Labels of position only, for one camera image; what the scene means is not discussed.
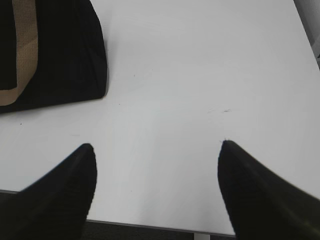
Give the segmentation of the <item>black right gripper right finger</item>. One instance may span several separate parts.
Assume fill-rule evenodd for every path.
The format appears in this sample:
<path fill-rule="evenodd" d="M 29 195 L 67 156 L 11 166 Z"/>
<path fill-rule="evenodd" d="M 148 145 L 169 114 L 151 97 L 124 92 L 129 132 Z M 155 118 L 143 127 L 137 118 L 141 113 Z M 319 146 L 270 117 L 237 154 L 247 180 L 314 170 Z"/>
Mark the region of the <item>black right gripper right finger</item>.
<path fill-rule="evenodd" d="M 220 192 L 238 240 L 318 240 L 320 201 L 231 140 L 217 164 Z"/>

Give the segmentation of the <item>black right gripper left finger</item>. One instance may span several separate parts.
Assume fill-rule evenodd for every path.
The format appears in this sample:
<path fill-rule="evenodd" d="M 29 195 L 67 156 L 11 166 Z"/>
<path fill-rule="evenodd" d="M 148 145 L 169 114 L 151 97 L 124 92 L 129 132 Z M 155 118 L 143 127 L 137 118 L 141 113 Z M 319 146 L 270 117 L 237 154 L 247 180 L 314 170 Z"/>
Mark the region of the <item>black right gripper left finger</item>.
<path fill-rule="evenodd" d="M 94 148 L 84 143 L 46 175 L 0 203 L 0 238 L 79 240 L 96 184 Z"/>

